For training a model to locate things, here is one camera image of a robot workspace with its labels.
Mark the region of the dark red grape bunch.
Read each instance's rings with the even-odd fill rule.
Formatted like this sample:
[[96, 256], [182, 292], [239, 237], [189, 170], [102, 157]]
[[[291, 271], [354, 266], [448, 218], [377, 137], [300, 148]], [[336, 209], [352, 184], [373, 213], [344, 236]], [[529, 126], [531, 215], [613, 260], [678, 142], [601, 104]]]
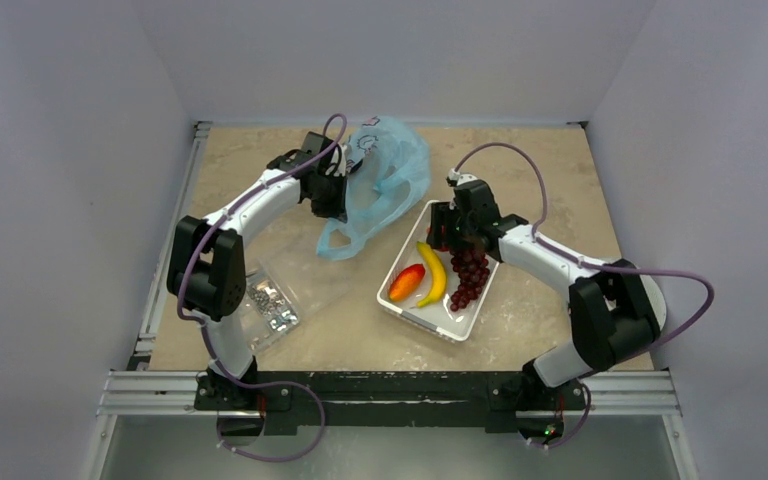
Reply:
[[466, 309], [483, 292], [490, 274], [489, 260], [481, 250], [453, 250], [450, 264], [458, 284], [451, 295], [449, 310], [457, 312]]

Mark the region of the light blue plastic bag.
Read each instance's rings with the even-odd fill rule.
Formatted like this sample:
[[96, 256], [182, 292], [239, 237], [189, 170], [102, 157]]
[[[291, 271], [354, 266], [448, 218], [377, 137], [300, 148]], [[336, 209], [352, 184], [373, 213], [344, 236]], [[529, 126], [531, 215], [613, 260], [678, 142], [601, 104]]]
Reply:
[[346, 219], [326, 222], [316, 253], [330, 260], [357, 255], [367, 241], [414, 207], [431, 184], [430, 147], [410, 125], [375, 116], [342, 145], [347, 161]]

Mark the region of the red orange fake fruit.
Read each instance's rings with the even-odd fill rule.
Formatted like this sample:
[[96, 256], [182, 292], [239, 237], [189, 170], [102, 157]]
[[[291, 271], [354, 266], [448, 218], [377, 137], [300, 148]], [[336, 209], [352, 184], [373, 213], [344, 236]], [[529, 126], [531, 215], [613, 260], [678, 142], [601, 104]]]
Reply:
[[398, 272], [388, 288], [388, 299], [393, 302], [401, 302], [410, 297], [420, 286], [426, 274], [422, 263], [407, 266]]

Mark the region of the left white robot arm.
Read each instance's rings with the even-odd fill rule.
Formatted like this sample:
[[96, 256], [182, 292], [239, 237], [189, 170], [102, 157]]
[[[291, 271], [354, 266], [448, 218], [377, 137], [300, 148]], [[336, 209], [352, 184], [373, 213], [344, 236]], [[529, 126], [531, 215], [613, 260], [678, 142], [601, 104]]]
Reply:
[[272, 161], [238, 197], [175, 226], [166, 288], [176, 310], [200, 329], [208, 368], [224, 377], [219, 395], [232, 408], [257, 399], [255, 355], [235, 314], [247, 291], [246, 246], [292, 207], [308, 201], [320, 218], [342, 220], [349, 168], [339, 141], [309, 132], [297, 149]]

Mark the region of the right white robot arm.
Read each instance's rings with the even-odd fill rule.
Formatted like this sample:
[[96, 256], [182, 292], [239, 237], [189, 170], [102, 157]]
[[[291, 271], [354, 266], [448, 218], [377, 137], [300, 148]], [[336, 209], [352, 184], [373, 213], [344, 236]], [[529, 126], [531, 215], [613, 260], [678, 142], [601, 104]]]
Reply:
[[551, 287], [567, 306], [569, 340], [522, 368], [521, 392], [529, 404], [548, 405], [561, 385], [608, 370], [660, 338], [666, 321], [663, 295], [633, 263], [581, 255], [538, 233], [524, 218], [502, 215], [490, 186], [471, 174], [453, 174], [447, 183], [452, 200], [431, 205], [431, 245], [485, 254], [522, 270]]

